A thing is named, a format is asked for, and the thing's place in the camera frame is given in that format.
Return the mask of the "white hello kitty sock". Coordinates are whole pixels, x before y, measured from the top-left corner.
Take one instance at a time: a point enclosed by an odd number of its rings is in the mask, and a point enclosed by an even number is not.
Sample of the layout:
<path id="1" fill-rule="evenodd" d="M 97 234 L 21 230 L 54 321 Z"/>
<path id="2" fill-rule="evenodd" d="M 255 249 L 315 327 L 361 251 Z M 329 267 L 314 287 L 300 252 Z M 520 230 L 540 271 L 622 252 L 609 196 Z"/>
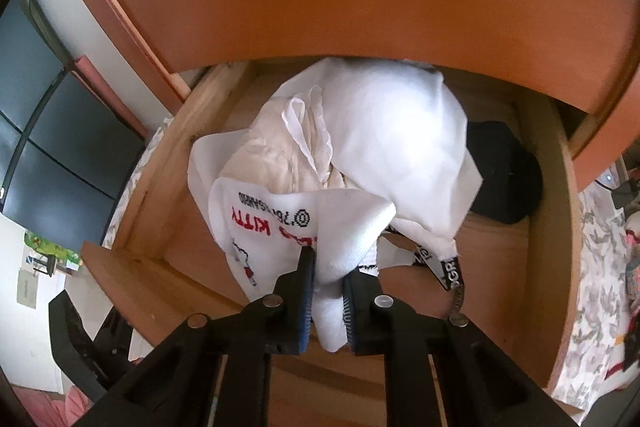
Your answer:
<path id="1" fill-rule="evenodd" d="M 273 293 L 277 278 L 296 269 L 302 249 L 312 248 L 311 317 L 320 345 L 329 352 L 346 345 L 342 280 L 357 269 L 358 236 L 378 235 L 395 217 L 392 202 L 353 188 L 272 194 L 222 176 L 195 200 L 252 301 Z"/>

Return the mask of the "floral bed sheet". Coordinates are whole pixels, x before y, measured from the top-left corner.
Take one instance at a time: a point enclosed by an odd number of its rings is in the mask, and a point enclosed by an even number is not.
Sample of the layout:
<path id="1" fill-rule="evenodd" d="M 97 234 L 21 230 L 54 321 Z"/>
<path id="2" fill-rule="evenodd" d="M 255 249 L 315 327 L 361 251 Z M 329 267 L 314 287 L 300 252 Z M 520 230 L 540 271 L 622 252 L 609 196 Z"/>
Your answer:
<path id="1" fill-rule="evenodd" d="M 533 217 L 500 225 L 467 217 L 457 237 L 465 311 L 570 413 L 626 383 L 608 375 L 629 323 L 624 282 L 630 250 L 622 216 L 605 191 L 577 192 L 556 115 L 510 128 L 538 155 L 546 178 Z M 105 248 L 86 246 L 91 274 L 151 345 L 186 317 L 238 312 L 246 297 L 186 184 L 193 145 L 226 125 L 178 117 L 154 136 L 136 172 L 122 221 Z"/>

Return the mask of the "black bundle in drawer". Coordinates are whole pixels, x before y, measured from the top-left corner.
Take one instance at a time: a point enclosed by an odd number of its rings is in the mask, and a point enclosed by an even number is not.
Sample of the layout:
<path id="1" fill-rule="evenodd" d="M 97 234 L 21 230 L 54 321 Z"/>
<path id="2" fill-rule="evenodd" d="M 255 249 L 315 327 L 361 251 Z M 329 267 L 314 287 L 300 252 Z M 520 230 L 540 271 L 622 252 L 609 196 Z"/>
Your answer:
<path id="1" fill-rule="evenodd" d="M 544 188 L 539 162 L 504 122 L 469 122 L 466 148 L 483 178 L 472 212 L 515 225 L 537 209 Z"/>

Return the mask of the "colourful toy pile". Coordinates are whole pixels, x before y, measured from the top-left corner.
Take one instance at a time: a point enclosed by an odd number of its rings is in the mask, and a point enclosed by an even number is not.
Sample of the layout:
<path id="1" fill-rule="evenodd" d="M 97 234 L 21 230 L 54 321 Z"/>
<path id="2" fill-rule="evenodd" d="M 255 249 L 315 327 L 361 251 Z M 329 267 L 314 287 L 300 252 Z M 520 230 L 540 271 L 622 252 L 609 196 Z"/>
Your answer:
<path id="1" fill-rule="evenodd" d="M 629 259 L 625 268 L 627 298 L 634 303 L 639 298 L 639 229 L 640 213 L 633 213 L 625 223 L 625 242 Z"/>

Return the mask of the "dark blue cabinet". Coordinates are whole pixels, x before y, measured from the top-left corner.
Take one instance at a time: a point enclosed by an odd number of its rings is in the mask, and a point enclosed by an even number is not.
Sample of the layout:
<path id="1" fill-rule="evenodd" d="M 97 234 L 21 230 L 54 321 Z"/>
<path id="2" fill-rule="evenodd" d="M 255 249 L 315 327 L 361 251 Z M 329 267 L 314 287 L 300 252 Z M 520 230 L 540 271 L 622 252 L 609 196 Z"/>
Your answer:
<path id="1" fill-rule="evenodd" d="M 143 149 L 11 0 L 1 15 L 2 213 L 72 251 L 99 243 Z"/>

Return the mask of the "cream lace garment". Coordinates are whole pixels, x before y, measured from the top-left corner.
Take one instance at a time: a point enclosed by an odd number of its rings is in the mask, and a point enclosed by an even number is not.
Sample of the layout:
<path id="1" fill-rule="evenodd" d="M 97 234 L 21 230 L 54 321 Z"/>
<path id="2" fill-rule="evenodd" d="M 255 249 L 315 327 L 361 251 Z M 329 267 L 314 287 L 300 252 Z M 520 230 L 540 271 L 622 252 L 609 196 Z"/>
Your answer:
<path id="1" fill-rule="evenodd" d="M 322 90 L 313 87 L 289 98 L 270 98 L 220 175 L 272 194 L 344 188 L 344 176 L 332 166 L 332 158 Z"/>

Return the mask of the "white garment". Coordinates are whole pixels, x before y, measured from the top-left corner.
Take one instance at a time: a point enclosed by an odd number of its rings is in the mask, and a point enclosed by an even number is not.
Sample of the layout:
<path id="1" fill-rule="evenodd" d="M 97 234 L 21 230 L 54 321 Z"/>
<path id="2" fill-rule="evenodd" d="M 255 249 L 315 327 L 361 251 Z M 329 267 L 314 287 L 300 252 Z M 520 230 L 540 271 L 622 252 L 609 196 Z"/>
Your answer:
<path id="1" fill-rule="evenodd" d="M 442 73 L 406 62 L 328 57 L 271 98 L 313 87 L 322 90 L 332 166 L 344 176 L 344 188 L 389 200 L 394 229 L 439 259 L 457 256 L 454 238 L 483 178 L 466 148 L 468 118 Z M 194 200 L 221 177 L 248 128 L 196 141 L 188 167 Z"/>

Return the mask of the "pink foam mat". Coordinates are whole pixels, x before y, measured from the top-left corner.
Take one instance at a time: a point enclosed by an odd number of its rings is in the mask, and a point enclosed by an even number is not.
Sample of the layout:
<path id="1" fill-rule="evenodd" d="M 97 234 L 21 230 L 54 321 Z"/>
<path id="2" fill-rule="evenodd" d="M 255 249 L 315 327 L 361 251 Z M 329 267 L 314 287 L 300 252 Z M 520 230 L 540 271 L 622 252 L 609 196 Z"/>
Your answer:
<path id="1" fill-rule="evenodd" d="M 113 88 L 106 82 L 100 72 L 94 67 L 88 56 L 75 58 L 70 70 L 76 78 L 128 128 L 146 139 L 149 129 L 131 112 Z"/>

